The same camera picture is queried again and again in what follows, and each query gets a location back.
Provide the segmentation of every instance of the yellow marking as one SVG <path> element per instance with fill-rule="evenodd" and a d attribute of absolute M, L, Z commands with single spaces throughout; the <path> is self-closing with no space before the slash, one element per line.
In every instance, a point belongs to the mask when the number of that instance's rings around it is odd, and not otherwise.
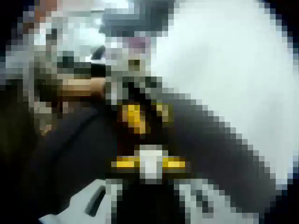
<path fill-rule="evenodd" d="M 41 130 L 42 136 L 45 136 L 46 133 L 48 133 L 51 130 L 52 130 L 52 125 L 46 125 L 45 128 L 43 130 Z"/>
<path fill-rule="evenodd" d="M 118 157 L 116 162 L 111 163 L 112 167 L 116 168 L 138 168 L 140 166 L 139 157 Z M 162 166 L 166 169 L 185 168 L 185 161 L 179 158 L 166 157 L 162 159 Z"/>
<path fill-rule="evenodd" d="M 180 160 L 179 158 L 163 158 L 162 161 L 163 168 L 185 168 L 185 161 Z"/>
<path fill-rule="evenodd" d="M 162 117 L 163 122 L 169 122 L 169 108 L 168 105 L 156 104 L 156 111 L 158 116 Z"/>
<path fill-rule="evenodd" d="M 123 105 L 122 121 L 127 122 L 128 126 L 134 129 L 134 133 L 146 133 L 145 117 L 141 115 L 140 105 Z"/>
<path fill-rule="evenodd" d="M 111 166 L 115 168 L 135 168 L 138 167 L 139 157 L 118 157 L 116 162 L 111 162 Z"/>

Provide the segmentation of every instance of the hand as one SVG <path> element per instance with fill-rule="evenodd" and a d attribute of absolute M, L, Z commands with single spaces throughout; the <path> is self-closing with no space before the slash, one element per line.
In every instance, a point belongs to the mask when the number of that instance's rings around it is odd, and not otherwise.
<path fill-rule="evenodd" d="M 105 98 L 105 78 L 67 79 L 63 81 L 59 95 L 62 98 L 97 96 Z"/>

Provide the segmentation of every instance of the black sleeve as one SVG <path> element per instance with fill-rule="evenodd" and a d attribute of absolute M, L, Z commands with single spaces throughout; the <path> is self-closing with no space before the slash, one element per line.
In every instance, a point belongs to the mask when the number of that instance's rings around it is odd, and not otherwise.
<path fill-rule="evenodd" d="M 173 106 L 172 145 L 191 162 L 191 171 L 229 195 L 243 212 L 263 213 L 277 195 L 276 181 L 241 134 L 207 106 L 164 96 Z"/>
<path fill-rule="evenodd" d="M 35 217 L 57 214 L 71 196 L 105 179 L 116 157 L 116 135 L 104 103 L 78 109 L 39 143 L 23 178 L 24 203 Z"/>

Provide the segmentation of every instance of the white surface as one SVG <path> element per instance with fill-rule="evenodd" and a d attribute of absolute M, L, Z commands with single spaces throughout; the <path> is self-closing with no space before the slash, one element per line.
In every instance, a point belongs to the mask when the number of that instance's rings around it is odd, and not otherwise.
<path fill-rule="evenodd" d="M 219 112 L 286 180 L 298 155 L 299 82 L 281 28 L 253 0 L 186 2 L 152 51 L 153 75 Z"/>
<path fill-rule="evenodd" d="M 40 218 L 44 224 L 104 224 L 106 223 L 106 215 L 111 214 L 111 196 L 105 194 L 95 217 L 89 216 L 85 210 L 88 207 L 92 197 L 96 194 L 100 187 L 105 187 L 106 181 L 95 180 L 90 185 L 75 194 L 70 201 L 70 206 L 58 214 L 46 215 Z"/>

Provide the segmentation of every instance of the black fabric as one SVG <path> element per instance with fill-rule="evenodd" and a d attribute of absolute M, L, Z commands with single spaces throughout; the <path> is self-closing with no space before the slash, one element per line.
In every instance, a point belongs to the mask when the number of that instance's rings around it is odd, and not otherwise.
<path fill-rule="evenodd" d="M 171 182 L 141 185 L 133 182 L 123 188 L 113 224 L 184 224 L 185 208 Z"/>
<path fill-rule="evenodd" d="M 265 0 L 267 7 L 272 10 L 272 18 L 281 22 L 282 30 L 287 32 L 290 43 L 298 53 L 299 47 L 299 26 L 298 26 L 298 2 L 293 0 Z"/>
<path fill-rule="evenodd" d="M 154 95 L 159 102 L 171 105 L 168 148 L 191 163 L 195 178 L 208 179 L 229 195 L 232 206 L 242 212 L 264 212 L 278 192 L 275 179 L 252 146 L 207 106 L 165 92 L 157 88 Z"/>
<path fill-rule="evenodd" d="M 106 65 L 104 64 L 91 64 L 91 77 L 105 77 Z"/>
<path fill-rule="evenodd" d="M 0 198 L 1 223 L 36 223 L 21 204 L 20 179 L 33 153 L 38 134 L 34 120 L 23 102 L 17 81 L 0 90 Z"/>
<path fill-rule="evenodd" d="M 95 179 L 105 178 L 116 157 L 116 135 L 103 103 L 80 108 L 49 132 L 35 151 L 23 179 L 24 203 L 36 218 L 57 214 Z"/>
<path fill-rule="evenodd" d="M 299 211 L 299 167 L 294 164 L 292 179 L 288 180 L 287 189 L 277 196 L 272 207 L 260 219 L 261 224 L 279 224 L 297 220 Z"/>

